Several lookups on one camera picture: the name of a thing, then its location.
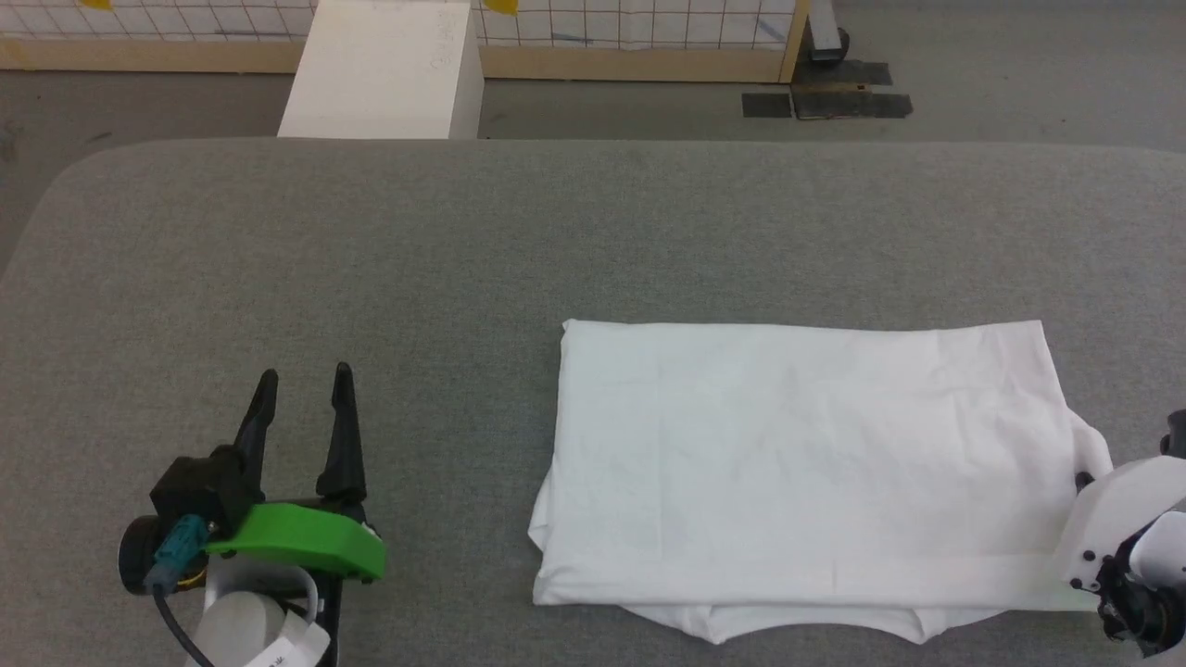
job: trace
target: yellow wire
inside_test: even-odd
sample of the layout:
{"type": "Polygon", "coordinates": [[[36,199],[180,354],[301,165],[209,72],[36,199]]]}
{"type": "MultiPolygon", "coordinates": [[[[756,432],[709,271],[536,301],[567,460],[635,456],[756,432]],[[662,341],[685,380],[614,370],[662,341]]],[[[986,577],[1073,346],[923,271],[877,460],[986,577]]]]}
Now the yellow wire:
{"type": "Polygon", "coordinates": [[[203,578],[205,576],[206,576],[206,568],[203,567],[202,572],[198,572],[197,574],[190,577],[189,579],[183,579],[183,580],[178,582],[177,583],[177,587],[180,589],[180,587],[184,587],[184,586],[189,586],[190,584],[196,583],[198,579],[200,579],[200,578],[203,578]]]}

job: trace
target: yellow sticker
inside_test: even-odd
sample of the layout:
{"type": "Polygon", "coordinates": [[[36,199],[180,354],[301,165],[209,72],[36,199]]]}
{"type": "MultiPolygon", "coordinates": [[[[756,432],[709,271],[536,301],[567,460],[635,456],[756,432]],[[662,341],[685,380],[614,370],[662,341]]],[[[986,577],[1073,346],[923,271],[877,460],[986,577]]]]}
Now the yellow sticker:
{"type": "Polygon", "coordinates": [[[518,0],[485,0],[485,2],[492,12],[511,17],[518,14],[518,0]]]}

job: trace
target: teal connector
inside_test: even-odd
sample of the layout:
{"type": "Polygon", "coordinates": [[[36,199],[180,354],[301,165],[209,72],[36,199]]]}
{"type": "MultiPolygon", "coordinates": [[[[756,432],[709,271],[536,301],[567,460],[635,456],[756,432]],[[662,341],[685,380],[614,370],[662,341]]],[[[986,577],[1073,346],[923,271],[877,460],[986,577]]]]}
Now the teal connector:
{"type": "Polygon", "coordinates": [[[145,577],[145,589],[152,591],[154,586],[160,586],[165,595],[173,592],[181,579],[181,573],[189,567],[190,561],[206,548],[209,539],[210,532],[206,531],[206,522],[200,516],[197,514],[183,516],[153,554],[157,563],[145,577]]]}

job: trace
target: white rectangular block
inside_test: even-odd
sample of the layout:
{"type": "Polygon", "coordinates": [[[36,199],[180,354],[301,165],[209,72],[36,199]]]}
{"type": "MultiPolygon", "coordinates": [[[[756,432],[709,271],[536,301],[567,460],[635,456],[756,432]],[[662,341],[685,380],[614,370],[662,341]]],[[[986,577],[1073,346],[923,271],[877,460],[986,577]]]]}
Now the white rectangular block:
{"type": "Polygon", "coordinates": [[[327,0],[279,135],[476,139],[483,88],[468,2],[327,0]]]}

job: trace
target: floor stain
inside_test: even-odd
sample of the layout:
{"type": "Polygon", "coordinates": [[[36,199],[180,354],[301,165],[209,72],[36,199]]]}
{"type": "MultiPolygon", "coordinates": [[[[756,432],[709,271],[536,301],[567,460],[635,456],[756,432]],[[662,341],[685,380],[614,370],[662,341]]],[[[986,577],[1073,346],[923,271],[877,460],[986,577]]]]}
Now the floor stain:
{"type": "Polygon", "coordinates": [[[14,120],[4,121],[0,127],[0,163],[17,161],[17,140],[21,135],[21,127],[14,120]]]}

